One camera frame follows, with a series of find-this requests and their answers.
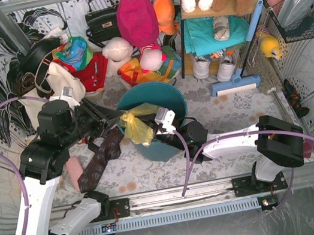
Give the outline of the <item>yellow trash bag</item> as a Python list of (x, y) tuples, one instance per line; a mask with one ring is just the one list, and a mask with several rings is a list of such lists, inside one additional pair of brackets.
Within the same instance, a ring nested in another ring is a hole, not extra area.
[(140, 117), (155, 115), (159, 106), (144, 103), (133, 109), (124, 111), (120, 117), (120, 126), (124, 129), (124, 135), (134, 144), (142, 144), (148, 147), (154, 136), (154, 130), (148, 124), (144, 123)]

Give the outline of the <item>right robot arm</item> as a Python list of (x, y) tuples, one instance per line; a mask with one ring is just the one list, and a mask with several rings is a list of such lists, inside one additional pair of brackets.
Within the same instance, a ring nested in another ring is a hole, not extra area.
[(302, 129), (272, 116), (261, 116), (248, 128), (222, 134), (209, 133), (196, 119), (182, 125), (173, 111), (162, 107), (140, 120), (151, 127), (155, 140), (185, 152), (185, 182), (189, 182), (195, 164), (235, 153), (262, 156), (253, 168), (254, 179), (260, 182), (272, 182), (284, 168), (304, 164)]

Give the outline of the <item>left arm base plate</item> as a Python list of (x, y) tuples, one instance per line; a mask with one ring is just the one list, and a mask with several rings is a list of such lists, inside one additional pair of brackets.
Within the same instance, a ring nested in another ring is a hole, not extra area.
[(131, 213), (128, 198), (118, 198), (104, 203), (101, 210), (100, 220), (126, 218)]

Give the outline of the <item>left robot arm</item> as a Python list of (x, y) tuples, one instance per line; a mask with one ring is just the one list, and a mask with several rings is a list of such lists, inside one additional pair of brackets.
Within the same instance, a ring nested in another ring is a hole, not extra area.
[(108, 195), (92, 190), (58, 225), (49, 226), (56, 186), (70, 158), (69, 149), (87, 136), (101, 137), (122, 114), (121, 110), (100, 107), (86, 99), (74, 109), (64, 100), (42, 106), (38, 138), (20, 156), (18, 171), (26, 192), (15, 235), (79, 235), (93, 220), (118, 214), (111, 208)]

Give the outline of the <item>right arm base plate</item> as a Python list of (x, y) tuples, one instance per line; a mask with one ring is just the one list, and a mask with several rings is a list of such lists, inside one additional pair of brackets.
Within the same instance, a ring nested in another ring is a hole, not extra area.
[(233, 178), (231, 180), (237, 197), (262, 194), (263, 192), (286, 189), (288, 184), (282, 172), (272, 182), (260, 181), (251, 176)]

